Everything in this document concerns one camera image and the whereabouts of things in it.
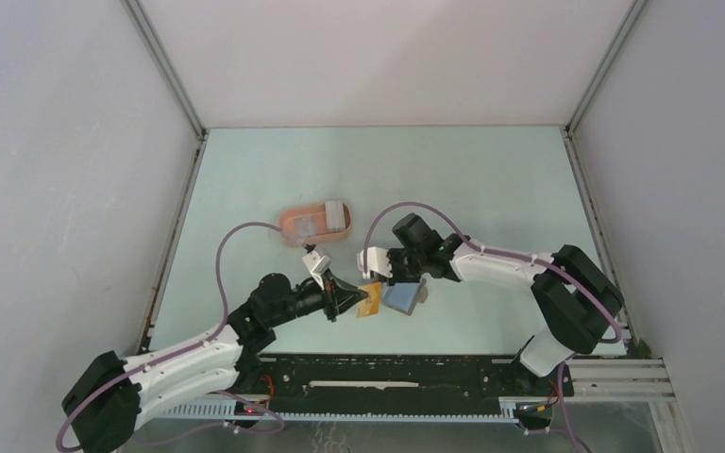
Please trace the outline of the taupe leather card holder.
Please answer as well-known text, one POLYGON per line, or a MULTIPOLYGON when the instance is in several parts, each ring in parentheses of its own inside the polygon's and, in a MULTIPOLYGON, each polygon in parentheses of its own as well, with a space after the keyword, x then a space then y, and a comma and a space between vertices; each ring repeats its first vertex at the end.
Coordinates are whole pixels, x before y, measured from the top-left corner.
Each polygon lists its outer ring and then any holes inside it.
POLYGON ((381 304, 391 310, 410 316, 414 309, 423 304, 429 296, 427 282, 402 282, 389 286, 381 299, 381 304))

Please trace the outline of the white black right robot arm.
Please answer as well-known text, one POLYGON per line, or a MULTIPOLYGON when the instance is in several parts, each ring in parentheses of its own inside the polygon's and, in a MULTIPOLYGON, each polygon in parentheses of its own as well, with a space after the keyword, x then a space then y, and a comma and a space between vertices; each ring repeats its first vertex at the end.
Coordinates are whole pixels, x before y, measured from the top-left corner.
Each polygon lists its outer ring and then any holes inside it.
POLYGON ((592 353, 608 333, 618 340, 616 317, 623 297, 575 245, 540 255, 489 248, 458 233, 442 237, 414 213, 392 232, 397 247, 367 252, 370 271, 391 284, 432 277, 518 289, 533 298, 546 325, 519 349, 511 370, 522 394, 538 393, 561 362, 592 353))

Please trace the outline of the orange credit card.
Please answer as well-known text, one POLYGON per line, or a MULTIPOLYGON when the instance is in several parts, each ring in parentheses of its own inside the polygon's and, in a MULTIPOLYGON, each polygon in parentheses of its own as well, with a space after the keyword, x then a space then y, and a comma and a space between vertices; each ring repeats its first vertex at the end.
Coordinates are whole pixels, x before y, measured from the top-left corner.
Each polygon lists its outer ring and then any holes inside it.
POLYGON ((382 283, 370 282, 359 286, 366 293, 366 298, 357 305, 358 318, 369 317, 379 313, 382 298, 382 283))

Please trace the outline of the peach plastic card tray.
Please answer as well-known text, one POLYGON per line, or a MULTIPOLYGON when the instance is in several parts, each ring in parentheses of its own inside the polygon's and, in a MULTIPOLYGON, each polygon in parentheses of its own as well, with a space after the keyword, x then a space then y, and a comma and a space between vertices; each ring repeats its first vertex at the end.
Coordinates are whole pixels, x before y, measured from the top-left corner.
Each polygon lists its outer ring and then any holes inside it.
POLYGON ((278 225, 283 231, 286 243, 291 246, 295 246, 296 240, 314 244, 334 243, 349 236, 352 216, 348 204, 343 201, 346 210, 346 229, 330 233, 326 226, 325 202, 289 208, 279 216, 278 225))

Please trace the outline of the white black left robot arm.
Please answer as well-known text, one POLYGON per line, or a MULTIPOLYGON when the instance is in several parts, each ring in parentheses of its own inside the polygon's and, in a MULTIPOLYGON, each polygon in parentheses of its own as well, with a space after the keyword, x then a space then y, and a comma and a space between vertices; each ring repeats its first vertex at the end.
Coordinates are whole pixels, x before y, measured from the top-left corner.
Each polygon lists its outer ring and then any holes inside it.
POLYGON ((78 440, 73 450, 111 452, 175 406, 232 388, 253 391, 261 380, 259 354, 276 339, 275 327, 317 311, 334 321, 367 296, 331 272, 296 285, 269 274, 210 331, 141 355, 97 356, 61 402, 78 440))

